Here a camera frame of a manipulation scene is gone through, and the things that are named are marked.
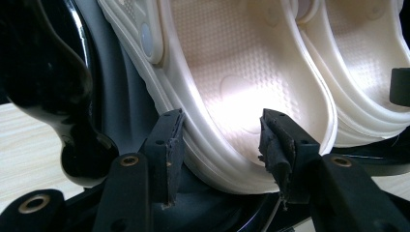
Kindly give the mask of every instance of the brass rivet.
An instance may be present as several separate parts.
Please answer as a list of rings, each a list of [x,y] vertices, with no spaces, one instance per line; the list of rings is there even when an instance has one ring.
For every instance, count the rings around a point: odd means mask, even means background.
[[[345,158],[332,157],[331,160],[334,164],[342,167],[350,167],[352,165],[352,162],[349,159]]]
[[[20,207],[18,207],[18,211],[22,214],[35,213],[44,208],[49,201],[50,197],[46,194],[34,195],[24,201]]]
[[[121,159],[121,165],[123,166],[133,166],[138,163],[138,157],[125,157]]]

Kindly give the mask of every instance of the bolt hole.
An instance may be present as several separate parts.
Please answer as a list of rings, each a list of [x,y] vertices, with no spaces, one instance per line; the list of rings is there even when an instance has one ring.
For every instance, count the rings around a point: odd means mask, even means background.
[[[111,231],[112,232],[123,232],[126,231],[128,227],[127,220],[125,218],[120,218],[112,222]]]
[[[350,162],[350,160],[345,159],[345,158],[332,158],[332,162],[336,165],[343,166],[343,167],[349,167],[352,165],[352,162]]]
[[[18,211],[22,214],[32,214],[44,208],[49,201],[50,197],[48,195],[38,194],[24,201],[18,207]]]
[[[125,157],[125,158],[121,159],[121,165],[123,165],[123,166],[132,166],[136,163],[138,163],[138,158],[137,157]]]

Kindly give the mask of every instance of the textured footbed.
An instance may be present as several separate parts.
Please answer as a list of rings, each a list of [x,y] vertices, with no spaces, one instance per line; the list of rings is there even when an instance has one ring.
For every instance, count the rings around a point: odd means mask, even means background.
[[[264,107],[288,114],[320,142],[328,130],[320,122],[329,121],[317,77],[297,56],[291,36],[280,34],[283,25],[261,16],[262,7],[250,1],[172,1],[178,39],[210,116],[226,140],[256,163]]]
[[[326,1],[329,23],[351,80],[383,109],[407,114],[410,122],[410,108],[389,101],[392,68],[410,66],[409,50],[395,33],[398,12],[392,18],[391,6],[395,4],[385,0]]]
[[[299,25],[337,104],[336,146],[392,137],[410,123],[409,108],[389,102],[391,69],[410,65],[395,7],[395,1],[320,1]]]

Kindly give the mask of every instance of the glossy black surface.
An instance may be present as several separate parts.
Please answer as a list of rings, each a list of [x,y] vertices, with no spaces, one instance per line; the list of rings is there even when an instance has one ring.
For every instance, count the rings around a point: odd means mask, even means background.
[[[9,99],[58,133],[69,179],[85,187],[100,183],[118,150],[110,138],[93,130],[88,120],[91,75],[56,36],[40,1],[0,3],[0,54]]]

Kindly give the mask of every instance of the white foam shoe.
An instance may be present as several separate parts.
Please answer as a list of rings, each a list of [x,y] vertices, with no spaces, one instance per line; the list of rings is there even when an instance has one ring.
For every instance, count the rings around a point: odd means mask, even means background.
[[[336,146],[380,141],[410,125],[410,108],[390,103],[392,68],[410,67],[398,18],[402,1],[300,0],[301,35],[337,104]]]
[[[158,112],[186,112],[185,162],[209,185],[278,191],[258,159],[263,108],[289,115],[322,154],[332,149],[336,107],[300,37],[295,1],[99,3]]]

